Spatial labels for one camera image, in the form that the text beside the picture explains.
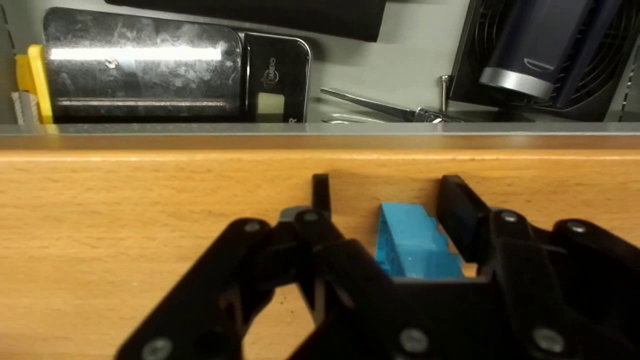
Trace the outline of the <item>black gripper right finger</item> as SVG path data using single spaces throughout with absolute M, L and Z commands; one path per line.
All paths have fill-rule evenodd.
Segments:
M 640 249 L 580 219 L 542 230 L 489 206 L 456 175 L 437 219 L 479 277 L 499 289 L 513 342 L 532 360 L 640 360 Z

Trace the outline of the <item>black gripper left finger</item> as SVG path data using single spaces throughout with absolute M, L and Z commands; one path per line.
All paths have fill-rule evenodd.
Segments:
M 333 222 L 330 178 L 312 203 L 231 222 L 117 351 L 117 360 L 245 360 L 245 341 L 283 287 L 314 330 L 287 360 L 396 360 L 401 291 Z

